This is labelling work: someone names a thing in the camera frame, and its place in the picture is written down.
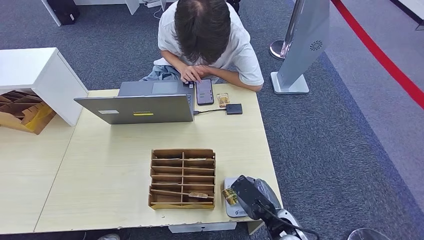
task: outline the smartphone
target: smartphone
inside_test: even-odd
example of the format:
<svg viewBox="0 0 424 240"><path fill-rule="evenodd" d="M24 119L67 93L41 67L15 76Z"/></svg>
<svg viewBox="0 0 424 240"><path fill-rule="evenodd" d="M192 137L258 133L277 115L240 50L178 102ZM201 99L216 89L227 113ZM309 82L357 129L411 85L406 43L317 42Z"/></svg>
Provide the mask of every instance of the smartphone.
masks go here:
<svg viewBox="0 0 424 240"><path fill-rule="evenodd" d="M210 79L202 79L201 82L196 82L196 98L197 105L214 104L214 93Z"/></svg>

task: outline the shoe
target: shoe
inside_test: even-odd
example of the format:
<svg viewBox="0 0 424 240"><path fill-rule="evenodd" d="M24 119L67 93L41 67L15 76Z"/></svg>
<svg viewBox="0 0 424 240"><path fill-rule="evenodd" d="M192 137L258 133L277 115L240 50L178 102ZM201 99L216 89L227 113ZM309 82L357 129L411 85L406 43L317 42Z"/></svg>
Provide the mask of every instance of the shoe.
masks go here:
<svg viewBox="0 0 424 240"><path fill-rule="evenodd" d="M102 236L101 238L97 240L121 240L121 238L119 237L118 234L108 234L108 235Z"/></svg>

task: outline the cardboard box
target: cardboard box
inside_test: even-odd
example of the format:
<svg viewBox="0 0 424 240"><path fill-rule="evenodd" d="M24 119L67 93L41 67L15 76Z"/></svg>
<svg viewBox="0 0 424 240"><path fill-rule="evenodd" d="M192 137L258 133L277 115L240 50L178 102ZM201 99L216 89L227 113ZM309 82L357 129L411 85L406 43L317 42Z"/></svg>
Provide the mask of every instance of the cardboard box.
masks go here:
<svg viewBox="0 0 424 240"><path fill-rule="evenodd" d="M216 160L212 149L151 151L152 209L213 209Z"/></svg>
<svg viewBox="0 0 424 240"><path fill-rule="evenodd" d="M0 95L0 126L40 134L56 115L37 95L11 91Z"/></svg>

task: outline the dark hair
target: dark hair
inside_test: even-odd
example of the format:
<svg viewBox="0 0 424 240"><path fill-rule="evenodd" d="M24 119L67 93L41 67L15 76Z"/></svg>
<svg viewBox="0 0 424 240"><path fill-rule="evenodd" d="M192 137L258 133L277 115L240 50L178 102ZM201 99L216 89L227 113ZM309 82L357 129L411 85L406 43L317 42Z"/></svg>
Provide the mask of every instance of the dark hair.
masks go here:
<svg viewBox="0 0 424 240"><path fill-rule="evenodd" d="M179 0L175 12L175 39L192 63L213 64L227 48L231 32L225 0Z"/></svg>

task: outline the speaker grille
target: speaker grille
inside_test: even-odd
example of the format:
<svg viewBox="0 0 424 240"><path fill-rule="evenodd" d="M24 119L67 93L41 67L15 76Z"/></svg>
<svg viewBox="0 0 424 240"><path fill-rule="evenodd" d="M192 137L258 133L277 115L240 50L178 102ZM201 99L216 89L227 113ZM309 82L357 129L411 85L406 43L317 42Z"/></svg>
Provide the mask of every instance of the speaker grille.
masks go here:
<svg viewBox="0 0 424 240"><path fill-rule="evenodd" d="M317 50L319 50L322 46L323 46L323 41L321 41L321 40L317 40L317 41L314 41L313 43L311 43L311 45L309 46L309 49L310 49L311 51L317 51Z"/></svg>

